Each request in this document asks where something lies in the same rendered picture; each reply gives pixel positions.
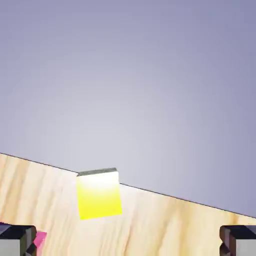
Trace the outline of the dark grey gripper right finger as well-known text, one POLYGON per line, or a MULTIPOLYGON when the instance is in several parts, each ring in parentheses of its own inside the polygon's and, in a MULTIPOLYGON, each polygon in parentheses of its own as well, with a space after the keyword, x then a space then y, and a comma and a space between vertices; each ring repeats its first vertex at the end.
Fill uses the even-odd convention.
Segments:
POLYGON ((256 225, 222 225, 219 256, 256 256, 256 225))

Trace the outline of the small yellow cube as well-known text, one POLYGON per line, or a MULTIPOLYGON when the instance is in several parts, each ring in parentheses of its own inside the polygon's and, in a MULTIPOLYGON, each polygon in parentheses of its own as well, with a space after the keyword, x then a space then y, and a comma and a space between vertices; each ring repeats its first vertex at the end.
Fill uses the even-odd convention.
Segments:
POLYGON ((79 172, 76 176, 81 220, 122 214, 119 173, 116 168, 79 172))

